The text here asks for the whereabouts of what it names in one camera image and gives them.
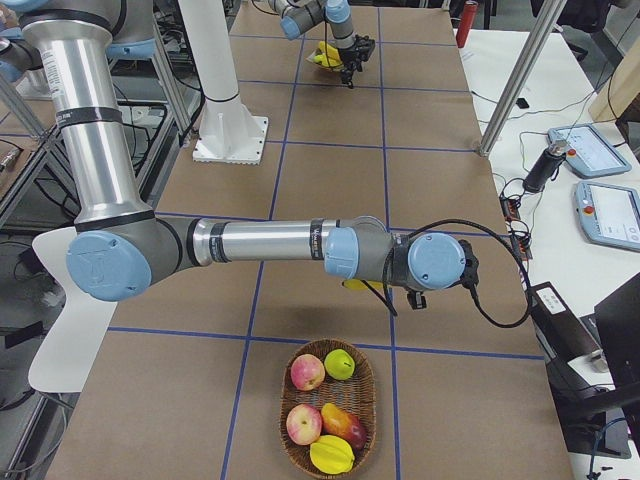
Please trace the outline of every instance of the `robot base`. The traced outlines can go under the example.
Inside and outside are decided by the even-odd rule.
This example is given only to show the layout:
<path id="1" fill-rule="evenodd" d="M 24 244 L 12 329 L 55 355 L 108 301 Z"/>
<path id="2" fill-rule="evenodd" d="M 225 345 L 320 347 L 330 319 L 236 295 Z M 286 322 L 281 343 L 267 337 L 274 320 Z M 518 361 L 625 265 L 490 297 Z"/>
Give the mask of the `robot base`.
<path id="1" fill-rule="evenodd" d="M 207 101 L 193 159 L 257 165 L 268 126 L 269 119 L 252 116 L 240 98 L 227 104 Z"/>

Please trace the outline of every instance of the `office chair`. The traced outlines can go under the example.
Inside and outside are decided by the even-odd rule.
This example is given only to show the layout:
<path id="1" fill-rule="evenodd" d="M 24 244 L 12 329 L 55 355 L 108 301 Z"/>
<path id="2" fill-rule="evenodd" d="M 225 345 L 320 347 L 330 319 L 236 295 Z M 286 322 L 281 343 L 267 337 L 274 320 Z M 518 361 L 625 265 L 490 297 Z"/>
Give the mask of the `office chair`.
<path id="1" fill-rule="evenodd" d="M 537 17 L 544 0 L 531 0 L 533 16 Z M 611 0 L 569 0 L 558 18 L 558 25 L 567 25 L 586 33 L 601 32 L 607 22 L 607 15 L 612 5 L 618 2 Z M 568 43 L 569 48 L 581 62 L 589 53 L 582 47 Z"/>

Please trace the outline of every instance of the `mango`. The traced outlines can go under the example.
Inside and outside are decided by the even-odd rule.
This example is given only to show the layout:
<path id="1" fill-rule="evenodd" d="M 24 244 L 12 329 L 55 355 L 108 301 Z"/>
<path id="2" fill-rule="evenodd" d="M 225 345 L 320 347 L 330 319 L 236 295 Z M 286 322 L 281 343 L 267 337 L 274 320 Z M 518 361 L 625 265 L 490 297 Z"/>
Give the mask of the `mango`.
<path id="1" fill-rule="evenodd" d="M 311 463 L 322 473 L 349 472 L 355 459 L 351 446 L 339 437 L 322 435 L 311 444 Z"/>
<path id="2" fill-rule="evenodd" d="M 325 403 L 320 412 L 323 430 L 349 442 L 354 450 L 362 450 L 367 443 L 367 431 L 353 413 L 333 403 Z"/>

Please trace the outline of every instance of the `brown table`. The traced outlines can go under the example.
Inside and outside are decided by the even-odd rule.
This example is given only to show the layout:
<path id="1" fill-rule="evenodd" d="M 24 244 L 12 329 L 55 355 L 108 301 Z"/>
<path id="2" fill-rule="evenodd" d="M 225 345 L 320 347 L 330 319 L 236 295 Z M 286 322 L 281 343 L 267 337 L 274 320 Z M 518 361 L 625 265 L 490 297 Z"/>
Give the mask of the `brown table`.
<path id="1" fill-rule="evenodd" d="M 455 216 L 505 232 L 489 164 L 473 153 L 480 132 L 447 14 L 353 12 L 382 44 L 350 91 L 303 60 L 322 28 L 290 42 L 242 8 L 232 31 L 241 94 L 271 120 L 262 163 L 194 163 L 192 144 L 160 212 L 369 214 L 398 230 Z M 480 258 L 485 309 L 518 318 L 506 252 L 451 231 Z M 325 337 L 360 346 L 377 381 L 377 443 L 354 478 L 572 478 L 531 323 L 499 330 L 460 288 L 428 302 L 411 312 L 397 301 L 392 320 L 317 262 L 181 272 L 119 305 L 47 478 L 305 478 L 280 445 L 281 380 L 301 343 Z"/>

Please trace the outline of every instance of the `brown basket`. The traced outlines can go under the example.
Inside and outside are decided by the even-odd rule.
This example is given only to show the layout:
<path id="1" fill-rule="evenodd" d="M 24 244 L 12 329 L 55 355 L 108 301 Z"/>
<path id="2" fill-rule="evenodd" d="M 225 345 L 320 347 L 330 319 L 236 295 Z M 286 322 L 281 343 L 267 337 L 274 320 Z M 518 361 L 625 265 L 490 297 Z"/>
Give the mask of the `brown basket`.
<path id="1" fill-rule="evenodd" d="M 329 375 L 326 375 L 324 382 L 310 392 L 302 392 L 293 385 L 291 381 L 291 364 L 298 356 L 310 353 L 324 361 L 327 354 L 336 348 L 342 348 L 355 360 L 356 369 L 351 378 L 341 381 L 334 380 Z M 287 434 L 287 415 L 293 407 L 301 403 L 308 403 L 320 410 L 327 402 L 334 403 L 343 410 L 356 415 L 362 426 L 367 430 L 367 443 L 364 448 L 353 452 L 356 457 L 353 468 L 350 472 L 339 475 L 328 475 L 318 470 L 311 463 L 309 446 L 293 443 Z M 282 404 L 280 407 L 280 439 L 294 465 L 312 477 L 322 479 L 339 478 L 355 472 L 369 456 L 376 439 L 376 388 L 373 372 L 367 357 L 353 345 L 340 340 L 317 340 L 301 347 L 289 360 L 284 373 Z"/>

